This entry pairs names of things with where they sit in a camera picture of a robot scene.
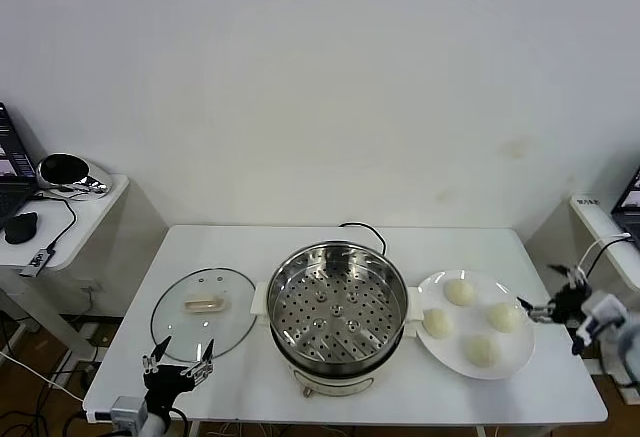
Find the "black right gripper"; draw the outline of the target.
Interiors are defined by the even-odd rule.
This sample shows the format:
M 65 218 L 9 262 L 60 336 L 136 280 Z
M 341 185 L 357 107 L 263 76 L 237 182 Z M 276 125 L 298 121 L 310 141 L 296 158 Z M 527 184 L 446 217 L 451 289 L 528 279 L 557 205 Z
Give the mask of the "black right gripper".
M 586 319 L 582 304 L 592 295 L 585 271 L 579 265 L 548 264 L 547 267 L 564 278 L 561 290 L 544 305 L 533 305 L 518 297 L 520 306 L 533 322 L 582 323 Z

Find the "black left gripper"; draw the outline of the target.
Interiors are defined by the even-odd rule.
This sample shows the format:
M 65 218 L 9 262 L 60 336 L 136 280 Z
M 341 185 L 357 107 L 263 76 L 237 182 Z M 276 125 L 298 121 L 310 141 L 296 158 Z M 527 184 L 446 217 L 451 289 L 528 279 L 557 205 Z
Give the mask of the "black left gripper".
M 190 367 L 159 364 L 170 341 L 171 337 L 167 336 L 150 354 L 142 357 L 147 410 L 157 416 L 168 416 L 177 397 L 193 391 L 214 370 L 214 339 L 209 341 L 206 348 L 198 354 L 199 360 Z

